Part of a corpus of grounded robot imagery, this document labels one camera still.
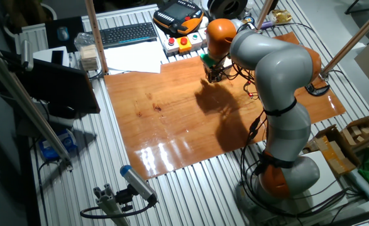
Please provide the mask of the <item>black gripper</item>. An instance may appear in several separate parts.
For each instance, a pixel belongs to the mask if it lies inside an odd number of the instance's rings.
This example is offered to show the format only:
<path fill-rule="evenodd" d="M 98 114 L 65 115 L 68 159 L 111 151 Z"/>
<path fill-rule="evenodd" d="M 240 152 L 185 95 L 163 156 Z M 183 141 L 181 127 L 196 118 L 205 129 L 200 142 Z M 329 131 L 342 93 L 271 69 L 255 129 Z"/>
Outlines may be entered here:
<path fill-rule="evenodd" d="M 222 73 L 226 71 L 224 66 L 217 65 L 205 65 L 206 78 L 208 78 L 209 83 L 214 83 L 214 79 L 217 78 L 216 82 L 221 82 L 223 80 Z"/>

